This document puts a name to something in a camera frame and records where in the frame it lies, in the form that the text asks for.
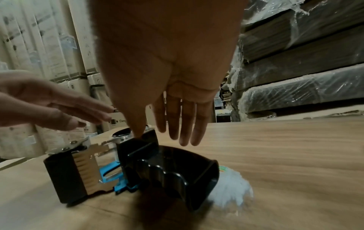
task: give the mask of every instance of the blue plastic part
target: blue plastic part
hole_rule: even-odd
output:
[[[125,190],[129,190],[130,192],[135,192],[136,190],[138,190],[139,185],[136,185],[132,188],[128,186],[128,181],[125,179],[123,173],[116,174],[115,176],[113,176],[111,178],[106,178],[105,175],[107,173],[111,172],[112,170],[117,169],[118,167],[120,167],[120,163],[117,161],[113,161],[110,164],[101,167],[100,174],[101,174],[102,182],[106,183],[106,182],[110,182],[110,181],[114,181],[114,180],[119,180],[119,182],[114,186],[114,191],[116,194],[120,194],[120,193],[124,192]]]

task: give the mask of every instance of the table top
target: table top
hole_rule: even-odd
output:
[[[93,139],[108,139],[109,131]],[[161,145],[178,147],[168,134]],[[239,171],[254,200],[238,213],[189,213],[159,191],[59,202],[42,160],[0,171],[0,229],[336,230],[364,226],[364,118],[209,124],[190,150]]]

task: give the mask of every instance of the person's left hand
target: person's left hand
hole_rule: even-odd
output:
[[[113,107],[23,70],[0,72],[0,127],[25,123],[69,131],[110,121]]]

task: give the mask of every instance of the hand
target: hand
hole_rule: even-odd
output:
[[[157,127],[198,145],[229,69],[247,0],[92,0],[97,56],[109,96],[135,135],[152,104]],[[167,92],[166,108],[163,91]]]
[[[76,118],[100,124],[113,108],[87,95],[37,79],[23,70],[0,72],[0,127],[32,123],[69,131],[84,127]]]

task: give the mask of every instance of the tape gun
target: tape gun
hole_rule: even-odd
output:
[[[113,152],[118,156],[115,161],[99,167],[96,158]],[[134,192],[141,184],[151,182],[163,187],[168,196],[177,194],[194,211],[219,179],[216,160],[160,146],[150,127],[141,138],[134,138],[127,128],[102,144],[91,144],[86,138],[47,153],[44,164],[61,203],[74,203],[98,191]]]

